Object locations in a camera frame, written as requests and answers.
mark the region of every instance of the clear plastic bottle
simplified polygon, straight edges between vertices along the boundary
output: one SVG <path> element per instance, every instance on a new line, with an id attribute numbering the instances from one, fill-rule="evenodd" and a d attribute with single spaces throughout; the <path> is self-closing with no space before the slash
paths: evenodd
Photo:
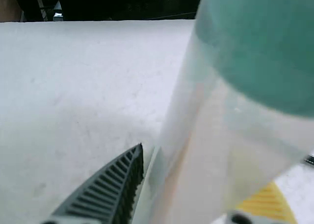
<path id="1" fill-rule="evenodd" d="M 208 224 L 314 141 L 313 0 L 202 0 L 133 223 Z"/>

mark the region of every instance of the white table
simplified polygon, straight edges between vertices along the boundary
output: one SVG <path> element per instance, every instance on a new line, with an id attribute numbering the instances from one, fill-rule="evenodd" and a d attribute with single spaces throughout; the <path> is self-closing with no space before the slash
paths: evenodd
<path id="1" fill-rule="evenodd" d="M 0 24 L 0 220 L 34 224 L 97 169 L 154 146 L 193 21 Z M 312 223 L 314 169 L 277 184 Z"/>

